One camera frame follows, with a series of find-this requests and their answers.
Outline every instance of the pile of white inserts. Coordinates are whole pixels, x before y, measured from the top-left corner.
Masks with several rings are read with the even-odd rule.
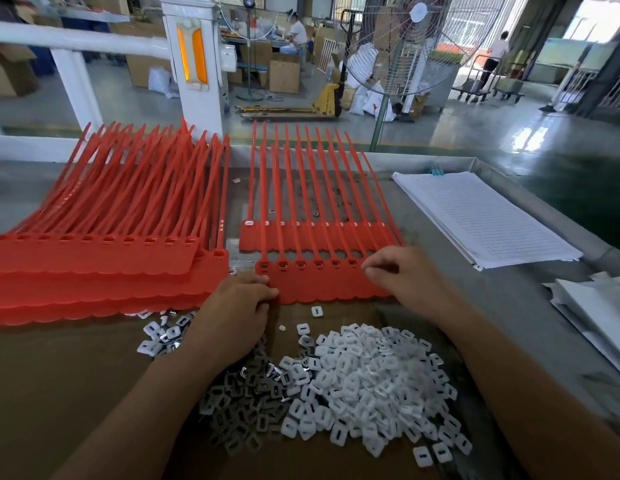
[[[307,346],[312,341],[308,325],[297,330],[299,343]],[[298,433],[308,440],[325,430],[338,446],[348,435],[362,437],[366,449],[378,457],[386,444],[405,434],[413,444],[422,436],[429,440],[441,463],[452,460],[450,448],[455,445],[469,454],[472,444],[446,404],[456,400],[457,390],[431,348],[412,332],[391,327],[352,324],[342,326],[341,333],[320,335],[316,357],[283,357],[279,363],[294,381],[287,395],[299,394],[281,425],[282,435],[294,438]],[[427,446],[413,453],[420,467],[432,465]]]

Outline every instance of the hand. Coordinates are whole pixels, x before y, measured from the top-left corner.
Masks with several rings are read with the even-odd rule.
[[[412,312],[436,319],[455,293],[419,248],[387,246],[361,265],[366,276]]]
[[[245,356],[266,328],[266,301],[278,296],[268,280],[254,273],[228,276],[205,300],[178,351],[212,361],[216,374]]]

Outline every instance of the worker in white shirt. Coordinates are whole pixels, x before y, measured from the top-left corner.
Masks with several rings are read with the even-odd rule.
[[[492,44],[492,47],[488,49],[488,55],[490,58],[485,61],[485,64],[483,64],[483,74],[481,76],[481,85],[479,86],[479,90],[481,90],[483,86],[485,86],[486,82],[488,82],[488,79],[490,79],[490,74],[497,68],[499,61],[505,59],[506,55],[510,51],[510,46],[506,40],[508,35],[510,35],[509,32],[503,32],[501,37],[499,37],[499,39]]]
[[[299,14],[296,11],[287,12],[287,21],[292,23],[292,28],[287,34],[287,38],[295,45],[305,45],[308,43],[308,35],[303,23],[299,22]]]

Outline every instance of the lined paper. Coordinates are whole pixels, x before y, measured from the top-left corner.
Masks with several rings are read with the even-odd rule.
[[[583,256],[474,173],[394,173],[393,179],[473,264],[494,268]]]

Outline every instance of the factory floor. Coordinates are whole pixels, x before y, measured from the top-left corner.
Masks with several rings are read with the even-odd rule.
[[[180,121],[179,100],[133,87],[127,67],[96,61],[88,71],[106,122],[153,126]],[[458,82],[465,78],[460,73]],[[60,78],[48,76],[40,83],[34,94],[0,99],[0,125],[8,134],[76,135],[78,124]],[[275,95],[282,100],[258,104],[308,106],[325,83],[325,75],[308,66],[299,95]],[[231,87],[232,108],[244,104],[236,95],[245,91]],[[539,112],[554,92],[550,86],[526,83],[522,92],[526,96],[518,104],[491,96],[481,104],[466,104],[452,92],[442,112],[426,108],[414,124],[387,123],[378,151],[480,158],[620,248],[620,125]],[[251,124],[234,109],[224,125],[234,144],[250,143]],[[374,125],[371,116],[345,112],[320,127],[347,132],[366,148]],[[316,139],[314,132],[311,138]]]

